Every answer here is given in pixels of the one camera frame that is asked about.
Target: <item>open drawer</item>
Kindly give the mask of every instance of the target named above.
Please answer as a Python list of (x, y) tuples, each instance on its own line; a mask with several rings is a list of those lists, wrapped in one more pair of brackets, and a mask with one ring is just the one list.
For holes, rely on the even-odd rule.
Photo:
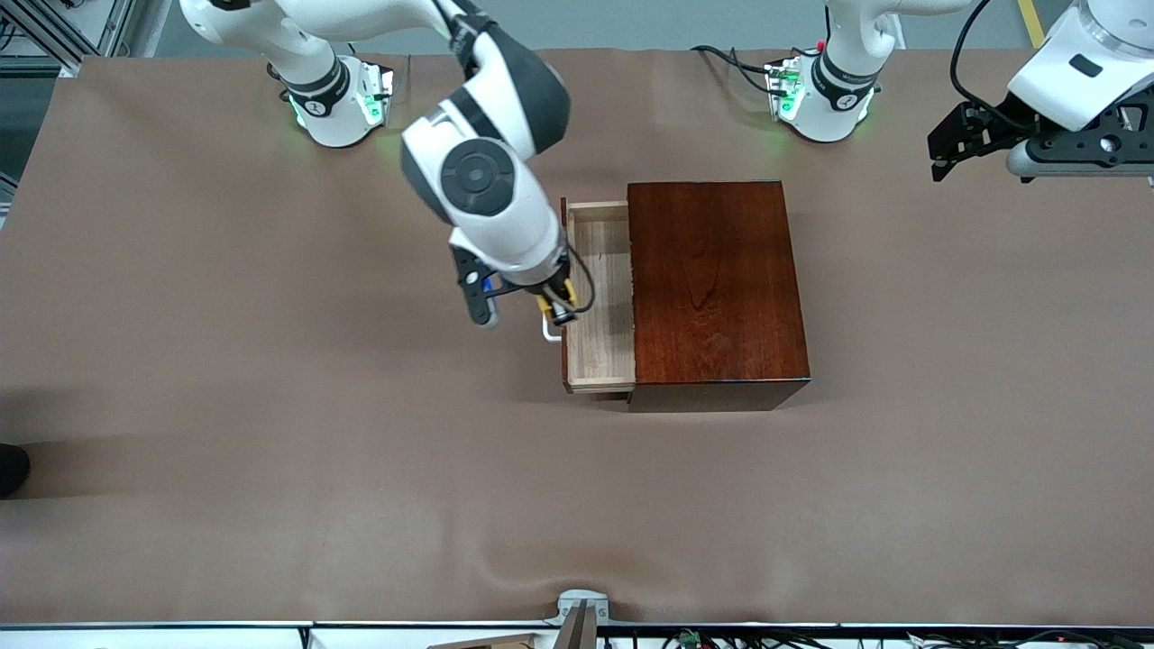
[[(637, 381), (629, 203), (562, 200), (561, 214), (569, 243), (597, 283), (593, 307), (563, 329), (562, 381), (574, 394), (632, 391)], [(571, 277), (578, 299), (587, 300), (591, 292), (585, 274), (575, 268)]]
[[(717, 412), (772, 410), (805, 385), (781, 184), (644, 182), (628, 193), (562, 201), (597, 289), (563, 329), (565, 389), (627, 393), (630, 412)], [(589, 300), (585, 274), (570, 278)]]

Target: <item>yellow tape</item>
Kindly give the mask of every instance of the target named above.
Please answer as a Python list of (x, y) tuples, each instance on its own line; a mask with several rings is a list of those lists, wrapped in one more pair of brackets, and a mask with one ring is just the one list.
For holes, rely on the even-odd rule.
[(1018, 0), (1018, 8), (1021, 9), (1021, 22), (1026, 23), (1026, 31), (1029, 33), (1029, 42), (1034, 49), (1042, 46), (1046, 39), (1046, 31), (1042, 30), (1042, 21), (1037, 20), (1037, 9), (1034, 0)]

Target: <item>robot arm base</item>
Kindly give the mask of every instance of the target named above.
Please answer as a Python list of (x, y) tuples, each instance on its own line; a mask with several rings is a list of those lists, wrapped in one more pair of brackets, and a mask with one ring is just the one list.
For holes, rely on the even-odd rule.
[(807, 140), (838, 142), (865, 119), (874, 81), (854, 89), (834, 87), (822, 79), (819, 61), (800, 55), (765, 65), (766, 87), (778, 92), (770, 95), (770, 113)]
[[(354, 57), (337, 57), (334, 79), (297, 85), (285, 83), (285, 99), (297, 124), (316, 143), (342, 148), (360, 142), (384, 126), (392, 97), (392, 70)], [(276, 76), (275, 70), (270, 74)]]

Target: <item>wire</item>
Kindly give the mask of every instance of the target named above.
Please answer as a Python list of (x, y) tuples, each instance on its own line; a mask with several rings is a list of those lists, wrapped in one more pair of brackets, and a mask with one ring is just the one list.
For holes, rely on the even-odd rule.
[(815, 649), (830, 649), (829, 646), (823, 644), (823, 643), (814, 640), (812, 637), (810, 637), (810, 636), (808, 636), (808, 635), (805, 635), (803, 633), (797, 633), (795, 631), (788, 631), (788, 629), (784, 629), (784, 628), (782, 629), (775, 629), (774, 633), (779, 634), (779, 635), (785, 635), (787, 637), (792, 637), (794, 642), (804, 644), (807, 647), (814, 647)]
[(927, 635), (926, 640), (934, 641), (934, 643), (924, 643), (923, 649), (1018, 649), (1022, 644), (1031, 642), (1037, 642), (1049, 636), (1059, 636), (1063, 640), (1074, 640), (1080, 643), (1093, 644), (1097, 649), (1115, 649), (1115, 644), (1103, 642), (1096, 637), (1092, 637), (1086, 634), (1081, 634), (1073, 631), (1065, 629), (1050, 629), (1043, 631), (1042, 633), (1032, 635), (1025, 640), (1018, 640), (1016, 642), (998, 642), (991, 641), (989, 637), (979, 636), (979, 640), (960, 640), (953, 637), (946, 637), (944, 635), (931, 634)]
[(441, 14), (441, 20), (444, 21), (444, 28), (448, 29), (450, 33), (452, 33), (454, 31), (452, 17), (449, 16), (449, 13), (444, 10), (444, 7), (442, 7), (441, 2), (439, 2), (437, 0), (433, 0), (433, 6), (435, 6), (437, 13)]
[(8, 21), (7, 17), (0, 16), (0, 50), (3, 50), (12, 44), (12, 39), (16, 38), (16, 25)]
[(557, 292), (554, 291), (553, 289), (550, 289), (548, 285), (542, 284), (541, 285), (541, 291), (545, 293), (545, 297), (547, 297), (550, 300), (553, 300), (553, 304), (560, 306), (561, 311), (563, 311), (565, 313), (574, 313), (575, 312), (574, 306), (571, 304), (569, 304), (569, 301), (561, 299), (561, 296), (559, 296)]
[(774, 90), (772, 88), (767, 88), (767, 87), (762, 85), (762, 84), (757, 83), (756, 81), (754, 81), (754, 77), (749, 76), (749, 72), (745, 72), (745, 70), (758, 72), (758, 73), (763, 73), (764, 74), (765, 73), (765, 68), (759, 68), (757, 66), (751, 66), (749, 64), (742, 62), (740, 59), (737, 59), (737, 50), (735, 47), (730, 47), (729, 49), (729, 54), (726, 54), (725, 52), (722, 52), (721, 50), (718, 50), (717, 47), (713, 47), (712, 45), (698, 45), (696, 47), (690, 47), (689, 51), (690, 52), (705, 52), (705, 53), (709, 53), (709, 54), (713, 54), (714, 57), (717, 57), (717, 58), (721, 59), (722, 61), (729, 64), (730, 66), (737, 68), (737, 72), (741, 73), (741, 76), (743, 76), (745, 79), (745, 81), (750, 85), (752, 85), (754, 88), (757, 88), (758, 90), (760, 90), (762, 92), (765, 92), (767, 95), (773, 95), (774, 97), (785, 97), (786, 96), (786, 92), (784, 90)]
[(765, 72), (765, 68), (759, 68), (757, 66), (751, 66), (749, 64), (743, 64), (743, 62), (739, 61), (737, 60), (737, 51), (734, 47), (729, 49), (729, 52), (733, 54), (732, 57), (729, 54), (726, 54), (721, 50), (718, 50), (717, 47), (714, 47), (712, 45), (698, 45), (696, 47), (690, 47), (689, 51), (690, 52), (709, 52), (710, 54), (713, 54), (714, 57), (721, 59), (722, 61), (729, 64), (730, 66), (743, 68), (743, 69), (748, 69), (749, 72)]
[(589, 267), (585, 266), (585, 260), (577, 254), (574, 245), (565, 241), (565, 247), (569, 248), (569, 254), (574, 255), (574, 259), (577, 260), (577, 266), (580, 266), (580, 270), (585, 274), (585, 279), (589, 282), (589, 300), (585, 301), (585, 306), (574, 309), (574, 313), (585, 313), (586, 311), (593, 308), (593, 303), (597, 301), (597, 285), (593, 283), (593, 274), (589, 271)]
[(777, 642), (773, 647), (766, 647), (764, 640), (758, 640), (757, 646), (762, 649), (777, 649), (778, 647), (789, 647), (789, 649), (802, 649), (800, 646), (795, 644), (792, 640), (782, 640), (780, 637), (766, 636), (773, 642)]
[(1006, 126), (1016, 130), (1031, 133), (1034, 130), (1033, 126), (1025, 125), (1019, 121), (1010, 119), (1009, 117), (1005, 115), (1005, 113), (991, 106), (990, 103), (987, 102), (986, 99), (982, 99), (977, 95), (974, 95), (969, 90), (966, 90), (966, 88), (961, 84), (961, 81), (958, 80), (958, 58), (961, 57), (961, 46), (962, 44), (966, 43), (966, 37), (969, 35), (969, 28), (974, 27), (974, 21), (977, 20), (977, 16), (982, 13), (982, 9), (984, 9), (986, 6), (989, 3), (990, 0), (981, 0), (977, 3), (977, 6), (974, 7), (974, 10), (969, 13), (969, 17), (966, 18), (966, 24), (961, 27), (961, 32), (958, 35), (958, 42), (953, 46), (953, 55), (950, 57), (950, 83), (953, 84), (953, 89), (957, 90), (959, 95), (969, 99), (971, 103), (976, 104), (982, 109), (986, 109), (987, 112), (989, 112), (997, 119), (1002, 120), (1002, 122), (1005, 124)]
[[(720, 644), (718, 644), (717, 641), (713, 640), (712, 637), (710, 637), (709, 635), (705, 635), (704, 633), (698, 633), (698, 635), (700, 637), (703, 637), (704, 640), (706, 640), (710, 643), (710, 646), (715, 647), (717, 649), (725, 649)], [(737, 644), (737, 640), (736, 639), (729, 637), (729, 636), (726, 636), (726, 635), (719, 635), (718, 637), (720, 637), (726, 644), (728, 644), (729, 649), (741, 649), (741, 647)]]

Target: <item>floor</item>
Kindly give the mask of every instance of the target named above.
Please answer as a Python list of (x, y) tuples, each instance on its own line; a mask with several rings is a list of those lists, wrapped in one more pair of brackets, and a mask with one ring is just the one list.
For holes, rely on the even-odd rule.
[[(816, 0), (540, 0), (526, 12), (523, 0), (487, 0), (485, 8), (533, 49), (617, 47), (684, 50), (702, 43), (739, 50), (808, 45), (822, 36)], [(1049, 24), (1065, 0), (1039, 0)], [(966, 13), (902, 18), (911, 49), (953, 44)], [(241, 50), (201, 39), (180, 15), (174, 0), (141, 0), (129, 37), (132, 52), (157, 57), (243, 57)], [(990, 5), (969, 39), (974, 47), (1028, 47), (1018, 3)], [(435, 33), (404, 30), (358, 43), (362, 52), (436, 54), (445, 51)], [(20, 178), (47, 110), (54, 80), (0, 79), (0, 171)]]

